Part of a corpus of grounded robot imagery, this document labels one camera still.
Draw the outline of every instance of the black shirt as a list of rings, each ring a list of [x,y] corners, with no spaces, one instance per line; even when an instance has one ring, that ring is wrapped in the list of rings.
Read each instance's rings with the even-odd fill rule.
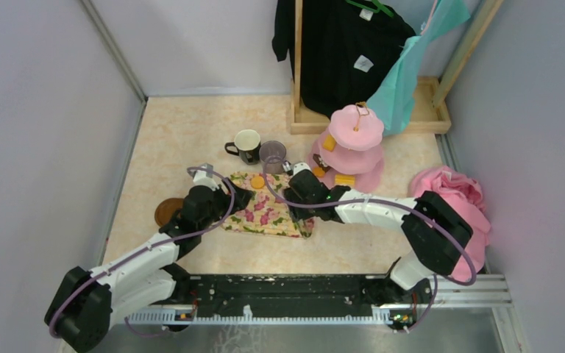
[[[300,95],[306,107],[330,118],[335,110],[366,101],[375,93],[406,39],[416,35],[388,8],[393,18],[380,11],[367,21],[360,16],[361,8],[345,0],[304,1]],[[294,35],[295,1],[279,0],[272,47],[278,61],[289,51],[292,72]]]

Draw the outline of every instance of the black mug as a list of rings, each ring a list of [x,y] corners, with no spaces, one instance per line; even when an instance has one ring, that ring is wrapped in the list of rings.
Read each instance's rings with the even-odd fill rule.
[[[241,130],[233,142],[226,143],[226,153],[239,156],[248,165],[259,163],[261,136],[254,130]]]

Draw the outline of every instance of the green hanger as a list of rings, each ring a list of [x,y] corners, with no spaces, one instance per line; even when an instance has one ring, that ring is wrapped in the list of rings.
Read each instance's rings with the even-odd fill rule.
[[[345,0],[346,3],[354,5],[356,7],[360,7],[361,9],[365,9],[365,10],[369,10],[373,13],[378,13],[380,11],[384,12],[385,14],[388,15],[388,17],[393,18],[394,14],[392,13],[392,11],[390,11],[388,9],[388,7],[384,6],[379,0],[372,0],[372,2],[374,3],[374,5],[376,5],[375,9],[372,9],[369,6],[363,5],[363,4],[359,4],[356,1],[353,0]]]

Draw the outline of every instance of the floral cloth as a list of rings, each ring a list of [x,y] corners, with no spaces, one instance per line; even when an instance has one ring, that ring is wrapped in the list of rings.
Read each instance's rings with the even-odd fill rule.
[[[256,191],[256,194],[252,197],[248,207],[231,215],[222,224],[222,228],[233,232],[309,238],[313,234],[314,220],[311,218],[299,223],[293,222],[286,204],[276,200],[266,187],[255,190],[250,185],[250,180],[257,175],[260,174],[243,171],[237,171],[230,175],[230,179],[235,185]],[[289,176],[286,174],[266,174],[266,178],[278,194],[281,194],[289,183]]]

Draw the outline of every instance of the pink fabric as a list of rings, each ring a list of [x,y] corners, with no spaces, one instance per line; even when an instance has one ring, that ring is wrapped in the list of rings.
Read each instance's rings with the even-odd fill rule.
[[[419,197],[426,190],[440,195],[473,228],[473,236],[464,250],[473,260],[475,270],[479,271],[484,266],[484,248],[488,245],[488,232],[491,230],[491,224],[483,214],[486,206],[480,183],[442,166],[417,174],[409,187],[412,197]],[[468,281],[471,277],[464,258],[461,257],[456,264],[452,277],[460,281]]]

